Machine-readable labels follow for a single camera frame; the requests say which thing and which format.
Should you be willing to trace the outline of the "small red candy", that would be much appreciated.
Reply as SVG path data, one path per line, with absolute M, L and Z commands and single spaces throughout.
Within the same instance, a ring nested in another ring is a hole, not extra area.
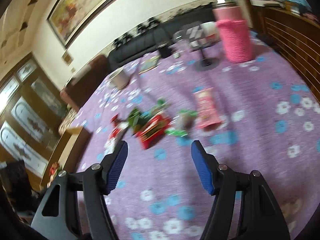
M 119 114 L 116 114 L 110 121 L 114 128 L 118 128 L 121 124 L 121 120 L 119 118 Z

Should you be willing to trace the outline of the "red black-label snack packet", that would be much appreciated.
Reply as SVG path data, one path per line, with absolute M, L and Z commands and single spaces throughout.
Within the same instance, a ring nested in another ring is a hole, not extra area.
M 138 139 L 144 150 L 150 148 L 168 128 L 170 118 L 160 112 L 154 115 L 138 132 Z

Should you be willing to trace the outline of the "green snack packet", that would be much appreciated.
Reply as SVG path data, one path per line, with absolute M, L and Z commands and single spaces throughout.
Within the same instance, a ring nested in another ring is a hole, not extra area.
M 127 118 L 127 122 L 132 129 L 132 134 L 135 135 L 138 133 L 141 128 L 150 120 L 148 114 L 142 113 L 140 109 L 135 107 Z

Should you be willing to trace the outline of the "clear green-ended pastry packet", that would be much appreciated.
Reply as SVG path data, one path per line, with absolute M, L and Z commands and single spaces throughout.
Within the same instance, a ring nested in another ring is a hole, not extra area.
M 190 129 L 194 125 L 196 118 L 197 111 L 182 109 L 168 124 L 168 127 L 164 132 L 166 135 L 174 137 L 187 137 Z

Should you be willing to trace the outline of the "pink My Melody snack packet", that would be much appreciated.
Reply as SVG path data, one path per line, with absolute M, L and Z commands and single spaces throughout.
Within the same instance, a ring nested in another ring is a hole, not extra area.
M 194 93 L 197 101 L 197 126 L 199 129 L 209 129 L 220 125 L 222 120 L 218 115 L 213 98 L 213 88 L 206 88 Z

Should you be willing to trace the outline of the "white red snack packet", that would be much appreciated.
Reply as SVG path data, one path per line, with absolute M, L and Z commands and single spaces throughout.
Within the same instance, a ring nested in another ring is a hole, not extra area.
M 126 121 L 114 121 L 113 130 L 109 134 L 108 139 L 104 145 L 104 156 L 112 154 L 118 142 L 123 138 L 127 132 L 129 123 Z

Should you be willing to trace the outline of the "green twisted candy wrapper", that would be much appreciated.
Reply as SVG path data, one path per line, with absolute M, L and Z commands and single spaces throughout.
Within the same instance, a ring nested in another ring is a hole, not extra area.
M 164 98 L 159 98 L 157 100 L 157 103 L 151 108 L 150 112 L 152 114 L 157 114 L 158 112 L 161 112 L 168 107 L 170 107 L 170 103 L 167 103 L 167 101 Z

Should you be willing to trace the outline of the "patterned bed cushion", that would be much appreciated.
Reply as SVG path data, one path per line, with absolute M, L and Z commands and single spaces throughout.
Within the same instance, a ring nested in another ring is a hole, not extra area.
M 69 112 L 66 114 L 65 118 L 62 120 L 58 128 L 58 133 L 60 136 L 62 136 L 64 132 L 70 128 L 71 123 L 76 118 L 77 114 L 78 114 L 77 111 L 75 111 L 74 109 L 71 108 L 69 110 Z

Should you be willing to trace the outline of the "purple floral tablecloth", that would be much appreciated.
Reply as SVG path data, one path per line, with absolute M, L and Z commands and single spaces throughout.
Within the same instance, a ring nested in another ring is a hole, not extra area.
M 255 59 L 229 62 L 220 43 L 206 49 L 219 59 L 198 72 L 198 53 L 162 60 L 139 74 L 150 54 L 129 62 L 132 75 L 122 91 L 104 80 L 72 122 L 92 133 L 79 171 L 100 162 L 113 126 L 138 108 L 150 113 L 165 104 L 172 119 L 196 111 L 195 93 L 210 89 L 221 125 L 210 131 L 193 126 L 185 138 L 165 135 L 145 150 L 132 131 L 124 140 L 129 153 L 116 188 L 105 203 L 120 239 L 199 239 L 214 198 L 203 188 L 191 157 L 199 140 L 218 162 L 235 171 L 261 172 L 295 238 L 319 204 L 319 103 L 289 63 L 257 39 Z

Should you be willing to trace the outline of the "wooden glass panel door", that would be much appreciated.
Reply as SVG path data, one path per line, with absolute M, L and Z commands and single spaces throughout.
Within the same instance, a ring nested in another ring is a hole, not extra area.
M 29 53 L 1 79 L 1 165 L 24 161 L 39 190 L 66 113 L 59 90 Z

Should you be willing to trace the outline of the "white ceramic mug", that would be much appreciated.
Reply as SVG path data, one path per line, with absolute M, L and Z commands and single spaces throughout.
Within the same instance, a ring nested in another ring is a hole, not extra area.
M 117 68 L 108 76 L 108 87 L 122 90 L 130 83 L 130 79 L 124 67 Z

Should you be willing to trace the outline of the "green notebook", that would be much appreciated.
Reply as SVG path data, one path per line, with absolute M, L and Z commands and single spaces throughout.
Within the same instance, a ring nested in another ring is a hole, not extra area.
M 144 61 L 139 67 L 139 74 L 143 74 L 157 67 L 160 56 L 153 56 L 152 58 Z

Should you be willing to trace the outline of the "clear glass jar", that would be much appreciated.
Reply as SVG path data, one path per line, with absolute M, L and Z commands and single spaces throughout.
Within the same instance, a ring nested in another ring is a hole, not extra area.
M 177 46 L 189 48 L 189 41 L 185 38 L 185 31 L 179 30 L 173 34 L 172 40 Z

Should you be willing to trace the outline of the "white round container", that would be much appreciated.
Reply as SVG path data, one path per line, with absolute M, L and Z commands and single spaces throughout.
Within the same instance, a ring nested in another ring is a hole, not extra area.
M 191 42 L 193 48 L 203 46 L 207 48 L 220 41 L 219 30 L 216 22 L 201 23 L 195 31 L 194 41 Z

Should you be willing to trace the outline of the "wooden brick-pattern cabinet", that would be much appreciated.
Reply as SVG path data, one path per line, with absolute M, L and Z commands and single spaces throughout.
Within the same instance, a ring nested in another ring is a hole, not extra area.
M 319 25 L 287 9 L 251 1 L 245 0 L 253 30 L 291 64 L 319 100 Z

